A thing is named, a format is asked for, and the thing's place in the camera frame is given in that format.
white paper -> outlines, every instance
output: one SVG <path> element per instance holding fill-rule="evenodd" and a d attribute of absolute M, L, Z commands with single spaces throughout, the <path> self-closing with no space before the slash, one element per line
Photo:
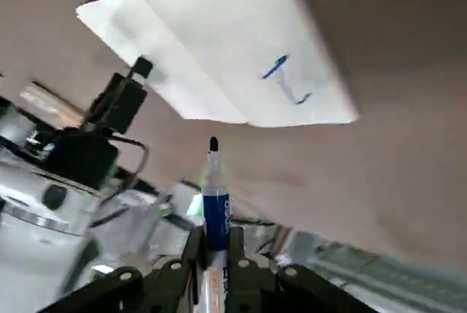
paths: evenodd
<path fill-rule="evenodd" d="M 263 127 L 356 118 L 297 0 L 99 0 L 77 14 L 128 64 L 151 60 L 148 83 L 184 118 Z"/>

machine part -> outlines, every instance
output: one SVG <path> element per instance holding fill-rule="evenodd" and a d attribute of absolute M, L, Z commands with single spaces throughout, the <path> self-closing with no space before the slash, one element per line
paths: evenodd
<path fill-rule="evenodd" d="M 147 95 L 141 78 L 147 79 L 152 69 L 153 64 L 140 56 L 127 77 L 114 74 L 104 92 L 92 103 L 82 127 L 91 124 L 97 129 L 105 127 L 126 133 Z"/>
<path fill-rule="evenodd" d="M 303 266 L 288 266 L 276 275 L 252 260 L 248 266 L 239 266 L 245 260 L 243 245 L 242 229 L 232 228 L 228 251 L 216 252 L 228 258 L 226 265 L 218 267 L 222 276 L 210 277 L 209 273 L 217 273 L 211 271 L 216 265 L 206 266 L 207 243 L 203 228 L 198 227 L 191 231 L 181 258 L 166 261 L 145 277 L 134 268 L 118 268 L 41 313 L 194 312 L 196 304 L 200 313 L 375 312 Z M 200 295 L 200 282 L 208 278 L 212 279 L 207 283 L 210 290 Z M 224 309 L 224 300 L 210 293 L 226 289 Z"/>
<path fill-rule="evenodd" d="M 116 169 L 118 149 L 104 137 L 69 128 L 55 142 L 43 168 L 98 190 Z"/>
<path fill-rule="evenodd" d="M 467 312 L 467 279 L 454 269 L 402 263 L 294 231 L 281 261 L 299 263 L 381 312 Z"/>
<path fill-rule="evenodd" d="M 80 255 L 75 260 L 68 279 L 64 282 L 61 290 L 59 290 L 60 295 L 67 295 L 77 288 L 82 273 L 88 264 L 99 256 L 99 253 L 99 245 L 97 241 L 91 237 L 89 241 L 86 242 L 85 246 L 80 251 Z"/>
<path fill-rule="evenodd" d="M 124 191 L 126 191 L 128 189 L 133 188 L 138 182 L 139 173 L 146 166 L 147 159 L 149 158 L 149 149 L 148 149 L 148 147 L 146 145 L 140 143 L 140 142 L 137 142 L 136 140 L 123 138 L 121 136 L 111 136 L 111 137 L 108 138 L 108 140 L 115 140 L 116 142 L 122 142 L 122 143 L 130 144 L 130 145 L 134 145 L 135 147 L 139 147 L 139 148 L 141 148 L 143 150 L 143 156 L 142 156 L 141 162 L 139 163 L 138 168 L 135 170 L 135 172 L 133 172 L 133 174 L 129 175 L 127 179 L 123 180 L 123 182 L 121 182 L 120 185 L 118 186 L 117 190 L 114 193 L 112 193 L 111 196 L 109 196 L 108 198 L 104 199 L 101 202 L 101 206 L 108 203 L 115 196 L 120 195 L 121 193 L 123 193 Z"/>
<path fill-rule="evenodd" d="M 0 230 L 0 312 L 36 312 L 54 302 L 80 253 L 82 237 L 5 211 Z"/>
<path fill-rule="evenodd" d="M 35 126 L 33 121 L 10 104 L 0 117 L 0 136 L 19 147 L 24 147 Z"/>
<path fill-rule="evenodd" d="M 65 190 L 66 198 L 52 210 L 44 204 L 44 195 L 52 189 Z M 99 199 L 75 183 L 52 179 L 33 171 L 0 162 L 0 195 L 7 202 L 3 213 L 31 227 L 48 228 L 82 235 L 88 228 Z"/>
<path fill-rule="evenodd" d="M 60 208 L 66 199 L 67 190 L 66 188 L 51 184 L 47 187 L 42 197 L 42 203 L 52 211 Z"/>

blue ink mark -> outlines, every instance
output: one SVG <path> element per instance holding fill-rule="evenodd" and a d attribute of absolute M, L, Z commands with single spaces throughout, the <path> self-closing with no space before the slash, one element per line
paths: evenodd
<path fill-rule="evenodd" d="M 304 97 L 301 100 L 298 100 L 294 95 L 290 87 L 285 83 L 285 78 L 284 78 L 284 72 L 281 69 L 281 66 L 285 63 L 285 61 L 288 59 L 289 55 L 283 55 L 279 59 L 276 60 L 276 64 L 272 69 L 270 69 L 265 75 L 261 77 L 262 80 L 265 80 L 266 78 L 269 78 L 274 72 L 278 73 L 278 85 L 281 87 L 282 91 L 284 92 L 285 96 L 292 102 L 292 104 L 295 105 L 302 105 L 305 101 L 308 100 L 310 96 L 312 96 L 312 93 L 307 93 L 304 95 Z"/>
<path fill-rule="evenodd" d="M 277 71 L 279 69 L 279 67 L 281 67 L 285 63 L 285 61 L 288 59 L 288 57 L 289 57 L 288 55 L 283 55 L 280 58 L 278 58 L 276 60 L 276 64 L 274 65 L 274 67 L 272 69 L 270 69 L 265 75 L 263 75 L 261 77 L 261 79 L 265 80 L 266 78 L 271 76 L 275 71 Z"/>

screw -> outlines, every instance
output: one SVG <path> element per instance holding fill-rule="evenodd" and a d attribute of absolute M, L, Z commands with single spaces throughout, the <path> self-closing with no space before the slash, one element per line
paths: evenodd
<path fill-rule="evenodd" d="M 297 271 L 293 268 L 287 268 L 285 269 L 285 273 L 289 276 L 289 277 L 294 277 L 295 275 L 297 275 Z"/>
<path fill-rule="evenodd" d="M 133 276 L 133 274 L 131 274 L 129 271 L 127 271 L 125 273 L 120 274 L 119 278 L 120 278 L 120 280 L 128 280 L 132 276 Z"/>
<path fill-rule="evenodd" d="M 248 262 L 248 260 L 239 260 L 239 266 L 241 266 L 242 268 L 248 267 L 249 264 L 250 262 Z"/>
<path fill-rule="evenodd" d="M 180 269 L 180 268 L 182 268 L 182 265 L 179 262 L 175 262 L 175 263 L 170 265 L 170 269 L 173 269 L 174 271 L 176 271 L 177 269 Z"/>

black marker tip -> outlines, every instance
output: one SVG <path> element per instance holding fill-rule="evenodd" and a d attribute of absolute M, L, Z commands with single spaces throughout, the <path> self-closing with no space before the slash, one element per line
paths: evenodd
<path fill-rule="evenodd" d="M 212 136 L 211 140 L 209 141 L 209 150 L 210 151 L 219 150 L 219 142 L 217 141 L 217 138 L 215 136 Z"/>

